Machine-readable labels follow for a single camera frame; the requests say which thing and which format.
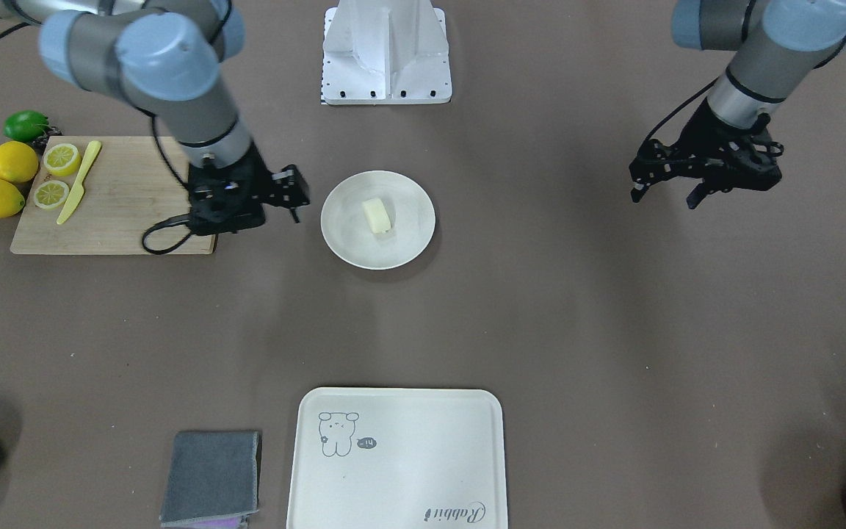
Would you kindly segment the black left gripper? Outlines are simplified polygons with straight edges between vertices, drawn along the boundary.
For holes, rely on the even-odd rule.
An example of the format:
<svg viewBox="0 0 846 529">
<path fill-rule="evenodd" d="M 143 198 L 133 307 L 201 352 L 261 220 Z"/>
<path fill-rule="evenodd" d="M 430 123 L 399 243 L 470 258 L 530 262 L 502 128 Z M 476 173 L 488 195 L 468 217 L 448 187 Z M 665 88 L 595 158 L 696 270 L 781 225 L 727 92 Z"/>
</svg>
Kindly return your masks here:
<svg viewBox="0 0 846 529">
<path fill-rule="evenodd" d="M 686 198 L 694 210 L 708 195 L 732 190 L 767 191 L 782 179 L 778 158 L 784 147 L 773 141 L 768 112 L 749 129 L 731 126 L 702 101 L 670 146 L 648 135 L 631 161 L 631 199 L 638 204 L 652 185 L 674 178 L 698 180 Z"/>
</svg>

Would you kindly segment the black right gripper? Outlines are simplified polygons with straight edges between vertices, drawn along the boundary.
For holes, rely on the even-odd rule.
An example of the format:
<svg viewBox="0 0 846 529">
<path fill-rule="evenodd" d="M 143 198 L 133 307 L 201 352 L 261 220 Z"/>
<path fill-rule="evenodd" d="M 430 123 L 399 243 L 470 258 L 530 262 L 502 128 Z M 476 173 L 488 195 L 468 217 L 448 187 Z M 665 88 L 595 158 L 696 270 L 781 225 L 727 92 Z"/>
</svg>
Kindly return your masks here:
<svg viewBox="0 0 846 529">
<path fill-rule="evenodd" d="M 213 161 L 189 165 L 188 198 L 188 230 L 207 237 L 262 226 L 267 220 L 265 204 L 289 210 L 300 223 L 298 209 L 310 204 L 310 190 L 296 165 L 269 170 L 253 142 L 238 161 L 224 168 Z"/>
</svg>

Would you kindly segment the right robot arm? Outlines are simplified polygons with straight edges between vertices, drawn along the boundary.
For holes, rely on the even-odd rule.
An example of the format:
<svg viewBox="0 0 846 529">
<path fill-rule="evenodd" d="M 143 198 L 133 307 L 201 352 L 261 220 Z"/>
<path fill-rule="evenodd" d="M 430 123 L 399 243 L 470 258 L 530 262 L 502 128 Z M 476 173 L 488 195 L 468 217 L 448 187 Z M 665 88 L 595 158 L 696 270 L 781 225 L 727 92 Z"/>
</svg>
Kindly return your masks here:
<svg viewBox="0 0 846 529">
<path fill-rule="evenodd" d="M 0 1 L 0 19 L 36 26 L 38 54 L 59 78 L 163 123 L 188 159 L 190 209 L 152 227 L 196 237 L 265 224 L 264 207 L 310 204 L 296 165 L 272 172 L 221 75 L 244 47 L 231 1 Z"/>
</svg>

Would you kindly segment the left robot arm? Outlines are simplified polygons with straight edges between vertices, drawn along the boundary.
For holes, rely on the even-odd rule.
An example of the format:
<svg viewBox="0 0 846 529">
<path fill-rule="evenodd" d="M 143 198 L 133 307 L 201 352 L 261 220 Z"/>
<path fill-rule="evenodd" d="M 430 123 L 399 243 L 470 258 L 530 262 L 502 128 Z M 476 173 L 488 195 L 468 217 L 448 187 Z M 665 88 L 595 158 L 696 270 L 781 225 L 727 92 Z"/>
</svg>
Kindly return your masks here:
<svg viewBox="0 0 846 529">
<path fill-rule="evenodd" d="M 784 148 L 767 127 L 810 71 L 846 49 L 846 1 L 679 1 L 671 32 L 681 47 L 733 57 L 695 94 L 674 144 L 644 139 L 630 164 L 632 201 L 674 178 L 696 180 L 691 209 L 715 193 L 771 190 Z"/>
</svg>

